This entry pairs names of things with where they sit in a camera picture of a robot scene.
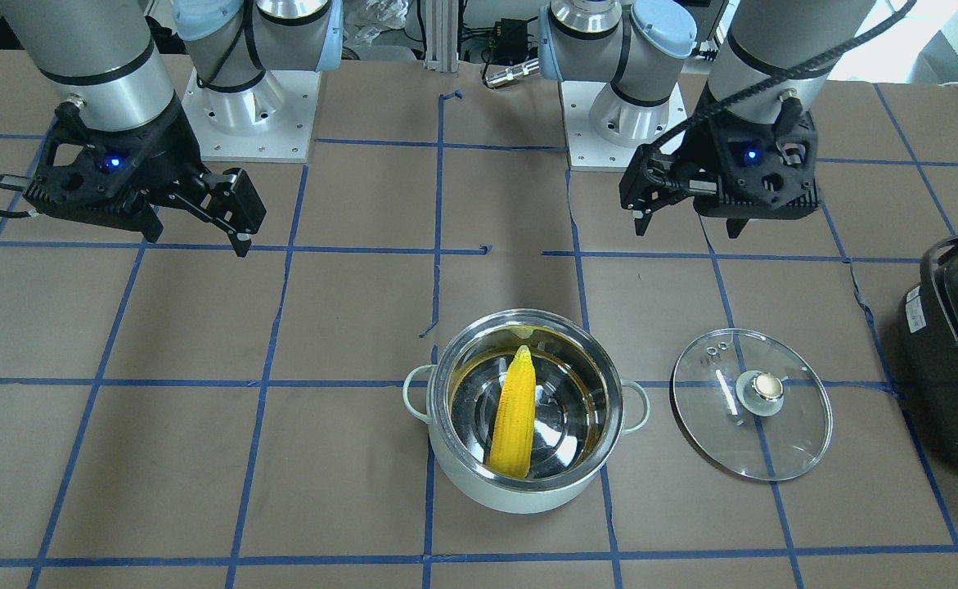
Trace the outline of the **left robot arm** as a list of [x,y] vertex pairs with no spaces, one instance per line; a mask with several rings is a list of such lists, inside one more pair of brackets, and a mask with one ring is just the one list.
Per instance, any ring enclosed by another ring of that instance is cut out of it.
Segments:
[[[695,110],[663,122],[683,64],[699,45],[688,1],[552,1],[538,12],[541,74],[602,83],[602,137],[632,148],[619,203],[642,236],[655,213],[690,200],[736,238],[752,219],[796,220],[821,208],[811,108],[871,1],[740,1]],[[644,131],[626,133],[639,113]]]

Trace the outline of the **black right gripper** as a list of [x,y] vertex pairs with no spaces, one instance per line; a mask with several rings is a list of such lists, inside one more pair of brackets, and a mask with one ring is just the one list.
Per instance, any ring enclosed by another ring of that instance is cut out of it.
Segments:
[[74,223],[140,232],[156,243],[164,231],[155,206],[182,209],[227,235],[245,258],[266,216],[243,168],[213,173],[180,103],[126,131],[90,129],[74,103],[57,106],[24,198],[41,214]]

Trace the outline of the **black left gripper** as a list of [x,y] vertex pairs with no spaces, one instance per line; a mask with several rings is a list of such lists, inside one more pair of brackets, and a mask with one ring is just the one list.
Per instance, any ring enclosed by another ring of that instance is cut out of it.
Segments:
[[686,199],[700,216],[725,218],[730,240],[750,219],[795,220],[818,211],[812,115],[797,97],[773,103],[779,110],[769,124],[725,110],[686,130],[672,154],[636,149],[618,187],[635,235],[646,235],[652,214]]

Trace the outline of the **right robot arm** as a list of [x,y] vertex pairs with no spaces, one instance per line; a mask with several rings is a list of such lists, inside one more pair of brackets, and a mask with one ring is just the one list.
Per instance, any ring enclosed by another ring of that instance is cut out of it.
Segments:
[[248,254],[265,205],[243,168],[216,173],[205,161],[238,139],[259,158],[305,158],[314,93],[292,96],[279,73],[315,77],[340,66],[342,2],[176,1],[176,31],[195,70],[187,98],[135,1],[0,1],[0,12],[60,98],[34,171],[0,174],[0,189],[29,204],[23,218],[154,243],[164,206],[214,225],[236,256]]

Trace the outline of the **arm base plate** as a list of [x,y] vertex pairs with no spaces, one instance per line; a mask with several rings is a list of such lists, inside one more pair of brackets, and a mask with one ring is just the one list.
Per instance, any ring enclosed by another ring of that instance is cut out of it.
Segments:
[[678,83],[665,103],[651,107],[628,103],[609,83],[590,81],[562,82],[560,98],[573,171],[621,171],[636,148],[662,137],[687,116]]
[[198,86],[193,70],[181,104],[204,161],[306,164],[321,72],[267,71],[236,92]]

